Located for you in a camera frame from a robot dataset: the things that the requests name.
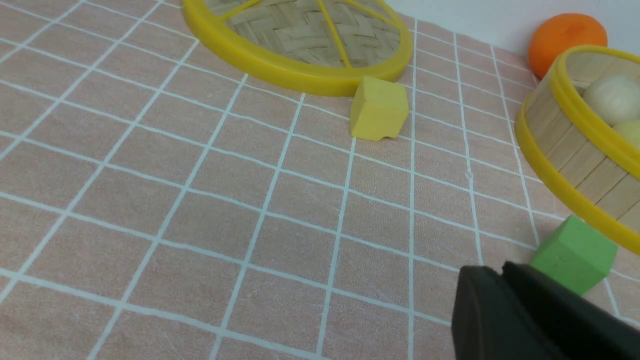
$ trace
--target white wall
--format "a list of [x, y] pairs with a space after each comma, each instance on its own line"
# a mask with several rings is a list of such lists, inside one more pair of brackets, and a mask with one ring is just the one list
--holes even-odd
[[585, 13], [607, 29], [609, 47], [640, 55], [640, 0], [387, 0], [397, 12], [526, 54], [546, 19]]

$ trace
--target orange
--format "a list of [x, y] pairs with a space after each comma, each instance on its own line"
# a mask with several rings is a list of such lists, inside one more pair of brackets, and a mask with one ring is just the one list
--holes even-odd
[[529, 65], [540, 79], [556, 57], [578, 45], [607, 46], [607, 31], [594, 18], [564, 13], [545, 21], [533, 33], [529, 44]]

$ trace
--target yellow rim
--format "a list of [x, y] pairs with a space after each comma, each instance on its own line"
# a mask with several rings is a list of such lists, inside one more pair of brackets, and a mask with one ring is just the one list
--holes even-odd
[[536, 144], [525, 117], [525, 109], [529, 99], [525, 101], [516, 119], [516, 138], [522, 154], [540, 180], [554, 195], [569, 207], [576, 215], [584, 219], [589, 225], [598, 229], [604, 236], [627, 250], [640, 255], [640, 235], [621, 225], [607, 213], [592, 204], [582, 196], [560, 173], [551, 165]]
[[[391, 21], [378, 15], [400, 32], [400, 44], [393, 56], [383, 63], [370, 67], [353, 68], [345, 61], [346, 67], [322, 67], [285, 58], [263, 49], [229, 29], [224, 20], [260, 0], [250, 0], [223, 16], [215, 16], [204, 0], [183, 0], [182, 14], [193, 34], [220, 58], [240, 70], [284, 88], [325, 96], [353, 96], [364, 76], [374, 76], [387, 81], [397, 81], [413, 53], [409, 30], [391, 8], [384, 2], [376, 1], [390, 16]], [[318, 0], [323, 13], [326, 12]], [[337, 36], [333, 23], [328, 20], [333, 37]], [[346, 57], [341, 42], [337, 42], [343, 59]]]
[[552, 66], [554, 73], [549, 77], [549, 87], [558, 105], [567, 114], [573, 125], [613, 162], [640, 179], [640, 150], [624, 140], [593, 112], [573, 87], [569, 73], [566, 71], [566, 59], [575, 53], [607, 54], [633, 61], [639, 66], [640, 57], [606, 47], [578, 46], [567, 50], [558, 57]]

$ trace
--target green foam block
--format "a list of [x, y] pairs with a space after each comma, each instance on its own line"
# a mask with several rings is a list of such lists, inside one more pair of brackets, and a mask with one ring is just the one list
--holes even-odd
[[611, 270], [618, 247], [575, 215], [538, 248], [531, 266], [582, 296]]

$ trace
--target yellow cube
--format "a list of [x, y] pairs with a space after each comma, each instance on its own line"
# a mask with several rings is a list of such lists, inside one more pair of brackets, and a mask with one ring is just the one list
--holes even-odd
[[404, 85], [365, 76], [351, 104], [351, 136], [375, 142], [395, 138], [408, 115]]

